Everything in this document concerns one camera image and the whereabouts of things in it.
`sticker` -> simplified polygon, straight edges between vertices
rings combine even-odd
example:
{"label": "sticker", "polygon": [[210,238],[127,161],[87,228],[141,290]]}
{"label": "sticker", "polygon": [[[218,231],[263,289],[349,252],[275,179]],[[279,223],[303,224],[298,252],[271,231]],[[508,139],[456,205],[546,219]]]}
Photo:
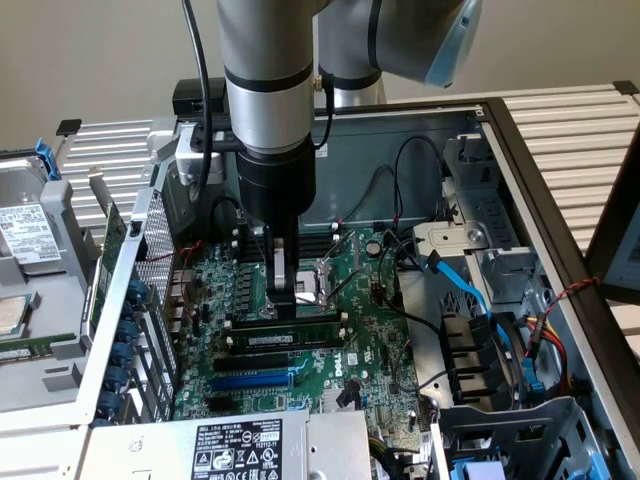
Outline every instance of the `sticker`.
{"label": "sticker", "polygon": [[280,335],[277,337],[256,337],[249,339],[249,345],[270,345],[272,343],[293,343],[293,335]]}
{"label": "sticker", "polygon": [[316,150],[316,158],[327,158],[329,156],[329,144],[325,143],[322,147]]}
{"label": "sticker", "polygon": [[0,208],[0,231],[20,265],[60,260],[56,240],[39,204]]}
{"label": "sticker", "polygon": [[31,356],[31,350],[28,348],[19,348],[17,350],[8,350],[0,352],[0,362],[3,360],[16,360],[18,358],[28,358]]}
{"label": "sticker", "polygon": [[282,420],[200,425],[192,480],[279,480]]}

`gray metal panel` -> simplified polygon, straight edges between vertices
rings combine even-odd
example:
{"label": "gray metal panel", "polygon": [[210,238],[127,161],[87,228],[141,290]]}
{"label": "gray metal panel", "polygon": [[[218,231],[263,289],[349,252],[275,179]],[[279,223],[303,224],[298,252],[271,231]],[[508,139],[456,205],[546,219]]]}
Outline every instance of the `gray metal panel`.
{"label": "gray metal panel", "polygon": [[138,191],[149,185],[152,150],[157,137],[168,133],[166,119],[171,117],[83,124],[63,146],[58,156],[60,173],[73,186],[71,204],[79,225],[91,229],[96,244],[102,244],[106,218],[89,188],[89,170],[97,167],[104,173],[111,196],[128,222]]}
{"label": "gray metal panel", "polygon": [[640,108],[611,85],[505,92],[504,97],[578,246],[586,251]]}
{"label": "gray metal panel", "polygon": [[371,478],[363,413],[309,415],[308,410],[97,428],[80,478],[103,478],[104,472],[110,478],[191,478],[199,425],[276,418],[282,419],[283,433],[280,479]]}

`connector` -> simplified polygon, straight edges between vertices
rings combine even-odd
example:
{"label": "connector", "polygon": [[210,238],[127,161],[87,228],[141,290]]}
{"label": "connector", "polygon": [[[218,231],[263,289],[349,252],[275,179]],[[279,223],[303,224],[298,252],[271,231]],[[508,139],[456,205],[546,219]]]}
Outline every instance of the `connector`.
{"label": "connector", "polygon": [[217,377],[211,379],[211,390],[243,390],[250,388],[292,387],[293,373],[287,370],[259,372],[250,375]]}

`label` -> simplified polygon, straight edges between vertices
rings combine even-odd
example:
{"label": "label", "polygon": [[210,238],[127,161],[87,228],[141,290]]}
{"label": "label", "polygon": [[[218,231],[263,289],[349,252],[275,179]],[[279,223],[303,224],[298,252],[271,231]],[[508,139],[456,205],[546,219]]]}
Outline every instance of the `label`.
{"label": "label", "polygon": [[249,345],[270,345],[272,343],[293,343],[293,335],[280,335],[276,337],[256,337],[249,339]]}
{"label": "label", "polygon": [[316,158],[327,158],[329,156],[329,143],[325,143],[322,147],[316,150]]}
{"label": "label", "polygon": [[279,480],[282,420],[200,425],[192,480]]}
{"label": "label", "polygon": [[336,377],[342,377],[342,353],[337,352],[334,356],[333,356],[333,366],[335,367],[335,376]]}
{"label": "label", "polygon": [[16,360],[18,358],[28,358],[31,356],[31,350],[28,348],[19,348],[17,350],[9,350],[0,352],[0,362],[4,360]]}
{"label": "label", "polygon": [[0,208],[0,231],[20,265],[60,260],[56,240],[39,204]]}

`green circuit board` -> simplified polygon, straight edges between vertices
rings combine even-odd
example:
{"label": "green circuit board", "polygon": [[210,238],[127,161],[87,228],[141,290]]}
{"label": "green circuit board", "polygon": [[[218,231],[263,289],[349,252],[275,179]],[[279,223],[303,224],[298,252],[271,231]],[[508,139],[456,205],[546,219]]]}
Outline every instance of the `green circuit board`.
{"label": "green circuit board", "polygon": [[[331,299],[335,309],[348,314],[346,325],[338,325],[338,328],[344,325],[346,331],[343,345],[287,351],[290,366],[298,367],[299,371],[291,386],[278,388],[212,391],[211,379],[228,375],[216,372],[214,368],[216,359],[230,355],[224,329],[225,300],[226,309],[229,308],[228,296],[225,298],[226,285],[232,283],[236,292],[240,292],[232,300],[232,308],[238,317],[247,321],[260,320],[259,311],[265,304],[264,267],[262,264],[234,263],[224,255],[224,249],[214,245],[194,257],[189,268],[202,279],[202,283],[192,293],[192,302],[199,306],[208,303],[211,315],[208,322],[202,323],[199,337],[192,335],[189,322],[183,322],[177,347],[182,382],[176,394],[174,420],[303,408],[312,413],[324,412],[328,411],[328,399],[335,398],[345,382],[357,377],[369,432],[383,437],[389,446],[417,448],[418,428],[410,428],[408,421],[409,412],[418,411],[417,398],[398,391],[389,371],[408,339],[407,322],[392,310],[372,301],[371,284],[378,281],[378,259],[365,254],[365,244],[371,239],[382,243],[382,234],[358,229],[352,240],[345,242],[329,261],[330,288],[360,268],[351,282]],[[303,262],[301,270],[310,264],[313,261]],[[391,285],[391,275],[392,260],[387,258],[383,263],[383,284]],[[390,296],[389,290],[387,288],[387,296]],[[317,307],[313,305],[300,305],[298,310],[317,313],[315,309]],[[415,384],[415,370],[410,358],[401,363],[397,379],[403,385]],[[209,401],[219,395],[230,396],[234,408],[224,413],[212,412]]]}

